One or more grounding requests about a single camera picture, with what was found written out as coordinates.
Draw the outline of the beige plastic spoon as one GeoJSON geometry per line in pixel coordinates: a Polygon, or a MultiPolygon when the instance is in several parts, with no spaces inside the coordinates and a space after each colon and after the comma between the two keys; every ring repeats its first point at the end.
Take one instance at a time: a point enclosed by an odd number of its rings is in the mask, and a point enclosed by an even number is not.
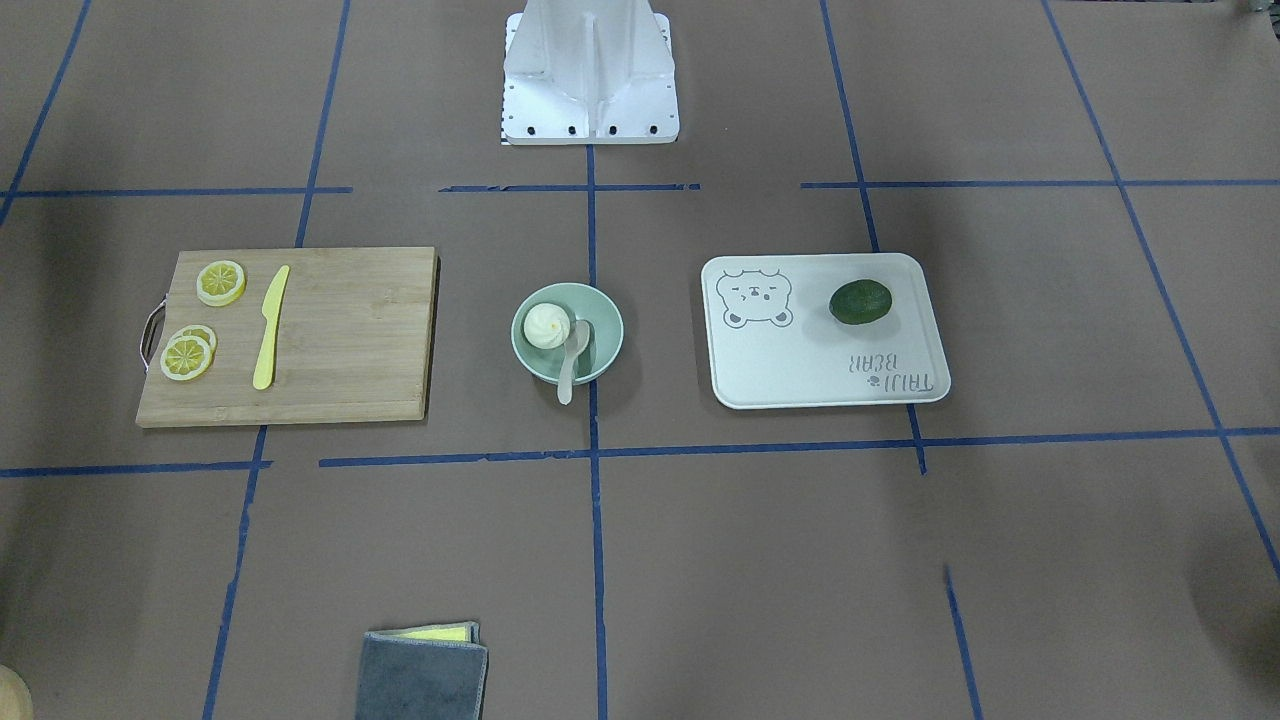
{"type": "Polygon", "coordinates": [[[556,383],[557,400],[561,405],[570,405],[572,402],[579,357],[590,345],[591,333],[591,323],[577,319],[570,327],[570,333],[562,343],[563,357],[556,383]]]}

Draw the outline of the white steamed bun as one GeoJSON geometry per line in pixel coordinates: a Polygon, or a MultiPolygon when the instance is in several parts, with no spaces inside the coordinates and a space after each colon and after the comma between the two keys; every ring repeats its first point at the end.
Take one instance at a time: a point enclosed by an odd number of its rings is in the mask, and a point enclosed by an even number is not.
{"type": "Polygon", "coordinates": [[[557,304],[535,304],[522,320],[524,338],[541,350],[558,348],[571,334],[573,322],[568,313],[557,304]]]}

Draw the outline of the mint green bowl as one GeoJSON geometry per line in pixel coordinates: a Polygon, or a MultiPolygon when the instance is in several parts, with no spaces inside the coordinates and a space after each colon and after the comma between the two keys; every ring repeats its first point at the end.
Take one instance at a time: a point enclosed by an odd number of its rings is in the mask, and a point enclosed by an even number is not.
{"type": "Polygon", "coordinates": [[[509,329],[515,356],[540,380],[556,384],[564,352],[561,348],[538,348],[524,333],[529,311],[540,304],[562,307],[568,319],[591,324],[588,347],[577,357],[573,383],[584,386],[600,377],[620,355],[625,340],[625,320],[613,299],[603,291],[576,282],[545,286],[526,297],[516,310],[509,329]]]}

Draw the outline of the white bear tray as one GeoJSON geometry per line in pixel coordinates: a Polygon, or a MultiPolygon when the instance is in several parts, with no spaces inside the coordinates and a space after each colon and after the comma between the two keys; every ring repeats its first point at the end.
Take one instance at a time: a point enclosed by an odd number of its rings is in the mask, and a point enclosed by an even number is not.
{"type": "Polygon", "coordinates": [[[951,374],[920,263],[902,252],[719,256],[700,273],[710,378],[735,410],[932,404],[951,374]],[[838,287],[870,279],[890,311],[850,325],[838,287]]]}

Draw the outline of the green avocado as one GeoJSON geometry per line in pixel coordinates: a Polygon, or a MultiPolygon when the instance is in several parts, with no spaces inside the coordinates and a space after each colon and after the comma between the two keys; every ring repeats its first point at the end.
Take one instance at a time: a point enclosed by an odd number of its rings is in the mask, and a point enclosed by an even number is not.
{"type": "Polygon", "coordinates": [[[828,301],[831,316],[845,325],[865,325],[890,314],[893,295],[878,281],[863,278],[841,284],[828,301]]]}

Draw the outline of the bamboo cutting board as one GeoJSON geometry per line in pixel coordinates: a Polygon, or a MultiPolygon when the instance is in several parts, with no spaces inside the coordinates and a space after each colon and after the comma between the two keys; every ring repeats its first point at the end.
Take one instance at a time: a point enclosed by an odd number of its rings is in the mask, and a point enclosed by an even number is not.
{"type": "Polygon", "coordinates": [[[136,420],[143,428],[407,421],[425,415],[439,258],[433,247],[189,250],[175,261],[160,343],[188,324],[210,325],[218,348],[195,380],[169,380],[154,359],[136,420]],[[209,263],[246,273],[224,307],[196,297],[209,263]],[[289,265],[273,384],[252,387],[261,304],[289,265]]]}

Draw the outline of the grey yellow folded cloth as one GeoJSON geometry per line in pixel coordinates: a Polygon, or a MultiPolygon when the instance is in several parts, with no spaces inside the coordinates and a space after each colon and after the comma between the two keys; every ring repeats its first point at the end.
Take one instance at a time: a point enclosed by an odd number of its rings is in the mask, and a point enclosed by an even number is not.
{"type": "Polygon", "coordinates": [[[366,632],[356,719],[480,719],[488,647],[461,621],[366,632]]]}

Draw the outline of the yellow plastic knife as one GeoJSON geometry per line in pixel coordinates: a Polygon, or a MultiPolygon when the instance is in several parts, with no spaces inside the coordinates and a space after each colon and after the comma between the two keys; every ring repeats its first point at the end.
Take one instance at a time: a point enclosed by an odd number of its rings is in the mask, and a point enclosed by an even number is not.
{"type": "Polygon", "coordinates": [[[287,264],[276,269],[261,304],[264,331],[252,375],[252,387],[256,391],[265,391],[274,382],[276,337],[289,274],[291,266],[287,264]]]}

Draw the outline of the single lemon slice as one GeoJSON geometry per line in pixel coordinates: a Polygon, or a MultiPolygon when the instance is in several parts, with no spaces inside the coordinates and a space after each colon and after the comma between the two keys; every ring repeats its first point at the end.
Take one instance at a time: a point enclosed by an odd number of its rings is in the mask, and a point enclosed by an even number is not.
{"type": "Polygon", "coordinates": [[[196,297],[210,307],[224,307],[238,300],[246,288],[244,268],[230,259],[204,266],[195,281],[196,297]]]}

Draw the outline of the lemon slice lower stacked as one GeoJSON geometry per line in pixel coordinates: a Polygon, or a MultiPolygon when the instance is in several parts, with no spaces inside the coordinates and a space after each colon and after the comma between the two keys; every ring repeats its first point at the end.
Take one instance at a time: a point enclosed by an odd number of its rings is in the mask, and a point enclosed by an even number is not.
{"type": "Polygon", "coordinates": [[[210,325],[204,324],[188,324],[175,331],[170,340],[177,340],[180,337],[197,337],[201,338],[209,347],[211,352],[218,348],[218,334],[210,325]]]}

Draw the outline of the wooden mug tree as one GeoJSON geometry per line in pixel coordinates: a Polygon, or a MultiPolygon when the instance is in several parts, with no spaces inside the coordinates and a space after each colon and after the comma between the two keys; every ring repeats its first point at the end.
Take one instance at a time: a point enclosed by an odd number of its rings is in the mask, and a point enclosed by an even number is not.
{"type": "Polygon", "coordinates": [[[18,673],[8,666],[0,666],[0,714],[1,720],[32,720],[35,706],[29,688],[18,673]]]}

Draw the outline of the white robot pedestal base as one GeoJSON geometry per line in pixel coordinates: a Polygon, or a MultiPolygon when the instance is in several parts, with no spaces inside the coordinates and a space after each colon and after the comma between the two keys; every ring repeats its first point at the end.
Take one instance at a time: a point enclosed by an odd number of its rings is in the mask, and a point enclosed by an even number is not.
{"type": "Polygon", "coordinates": [[[506,19],[503,143],[673,143],[669,18],[649,1],[527,1],[506,19]]]}

